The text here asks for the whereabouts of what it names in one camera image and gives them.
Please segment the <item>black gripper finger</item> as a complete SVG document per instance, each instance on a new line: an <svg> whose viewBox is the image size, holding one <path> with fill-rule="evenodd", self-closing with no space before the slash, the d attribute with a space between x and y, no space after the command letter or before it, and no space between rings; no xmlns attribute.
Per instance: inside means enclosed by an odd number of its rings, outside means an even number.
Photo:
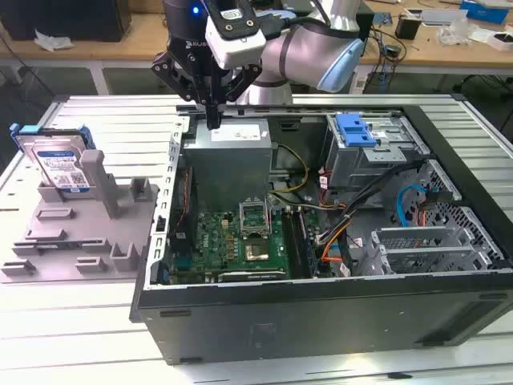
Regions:
<svg viewBox="0 0 513 385"><path fill-rule="evenodd" d="M170 50L154 59L151 69L185 101L194 101L203 108L209 130L216 128L216 103L207 72L195 51L176 57Z"/></svg>
<svg viewBox="0 0 513 385"><path fill-rule="evenodd" d="M215 72L215 129L222 120L221 105L235 102L261 74L261 65L248 64L240 70L218 70Z"/></svg>

